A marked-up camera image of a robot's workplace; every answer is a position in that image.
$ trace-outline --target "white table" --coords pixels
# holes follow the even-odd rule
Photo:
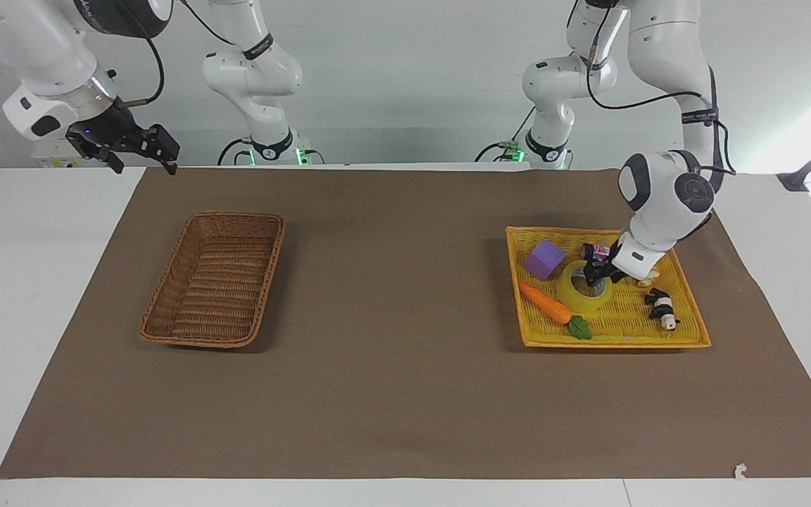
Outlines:
[[[525,169],[416,168],[503,166]],[[0,462],[141,176],[138,168],[121,176],[90,169],[0,170]],[[811,199],[785,192],[770,176],[737,177],[719,199],[731,240],[811,376]],[[0,505],[811,504],[811,479],[735,482],[735,465],[728,464],[728,479],[718,480],[16,480],[0,481]]]

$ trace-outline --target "basket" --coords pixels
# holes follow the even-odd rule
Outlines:
[[[518,325],[525,346],[567,347],[567,349],[702,349],[711,346],[709,334],[674,250],[656,263],[660,276],[654,287],[672,296],[679,320],[674,331],[662,329],[659,320],[650,320],[651,308],[643,301],[650,288],[637,287],[635,280],[615,284],[612,298],[602,308],[582,314],[590,324],[592,340],[578,340],[565,325],[551,320],[534,303],[521,295],[518,282],[530,283],[556,298],[555,279],[564,267],[580,259],[583,243],[612,244],[619,231],[595,231],[563,227],[507,227],[509,266],[515,290]],[[567,254],[549,280],[538,280],[524,269],[524,260],[540,241],[550,240]]]
[[[190,216],[139,325],[158,344],[238,349],[258,334],[284,238],[277,215]]]

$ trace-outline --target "purple block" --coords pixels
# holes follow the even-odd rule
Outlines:
[[[545,239],[534,247],[534,250],[531,250],[530,256],[524,261],[524,269],[531,272],[538,280],[546,280],[550,278],[550,275],[556,270],[556,266],[564,258],[564,251]]]

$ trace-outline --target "tape roll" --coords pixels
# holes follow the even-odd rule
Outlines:
[[[575,289],[574,285],[572,285],[572,278],[583,280],[584,266],[586,266],[586,261],[570,263],[565,266],[559,278],[556,279],[556,296],[559,301],[571,308],[573,312],[579,314],[593,313],[612,298],[612,280],[608,278],[599,280],[591,287],[594,296],[581,294]]]

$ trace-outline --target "white wall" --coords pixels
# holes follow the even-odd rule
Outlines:
[[[572,0],[262,0],[277,41],[305,71],[287,113],[333,163],[466,161],[515,131],[531,104],[521,74],[532,61],[567,53]],[[211,19],[206,0],[190,0]],[[705,54],[717,73],[731,155],[746,169],[811,104],[811,3],[703,0]],[[615,55],[620,80],[602,96],[613,104],[656,90]],[[145,42],[90,33],[105,68],[116,68],[124,99],[148,96],[157,75]],[[201,76],[203,55],[221,47],[177,6],[156,39],[168,84],[151,106],[134,110],[141,125],[161,123],[180,140],[183,164],[210,164],[223,145],[246,134],[229,103]],[[0,66],[0,103],[18,81]],[[576,106],[575,167],[615,166],[638,150],[677,147],[677,107],[670,101],[625,112]],[[0,110],[0,166],[32,163],[32,147]]]

